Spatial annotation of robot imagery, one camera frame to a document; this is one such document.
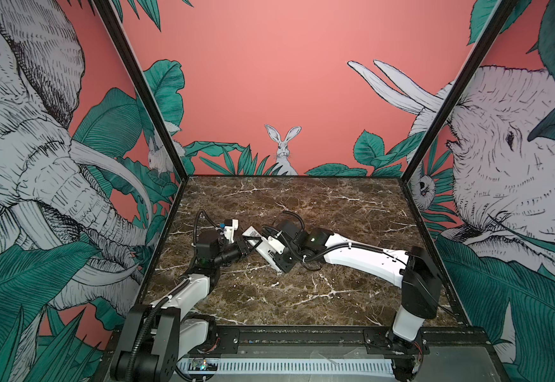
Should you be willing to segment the white remote control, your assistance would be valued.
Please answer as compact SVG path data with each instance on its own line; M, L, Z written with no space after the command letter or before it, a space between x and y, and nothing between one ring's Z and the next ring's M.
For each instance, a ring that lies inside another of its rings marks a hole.
M280 241L274 239L273 237L263 237L253 226L250 226L248 229L246 229L243 234L242 237L262 237L263 238L263 243L260 244L258 246L258 248L255 249L255 251L257 251L258 254L260 254L260 256L266 261L268 262L268 264L278 273L282 273L281 271L278 270L277 265L274 262L274 245L278 245L278 246L285 246L283 245Z

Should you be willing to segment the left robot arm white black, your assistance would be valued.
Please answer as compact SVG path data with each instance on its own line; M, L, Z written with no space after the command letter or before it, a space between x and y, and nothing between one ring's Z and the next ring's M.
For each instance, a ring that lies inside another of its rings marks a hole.
M177 286L150 304L136 304L128 313L110 364L113 381L205 381L209 374L189 375L180 369L183 356L202 347L207 353L220 337L215 319L190 315L191 309L214 290L221 269L244 259L263 242L259 235L225 236L204 230L193 244L193 258Z

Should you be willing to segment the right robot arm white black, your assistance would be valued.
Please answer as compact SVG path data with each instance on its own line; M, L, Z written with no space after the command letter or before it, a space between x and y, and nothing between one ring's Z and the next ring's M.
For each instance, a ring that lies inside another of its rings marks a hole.
M268 228L269 253L282 271L288 260L302 264L319 262L350 267L374 275L401 289L401 304L388 332L392 342L421 345L425 321L436 318L442 288L441 272L420 247L393 250L351 240L327 229L300 231L294 235Z

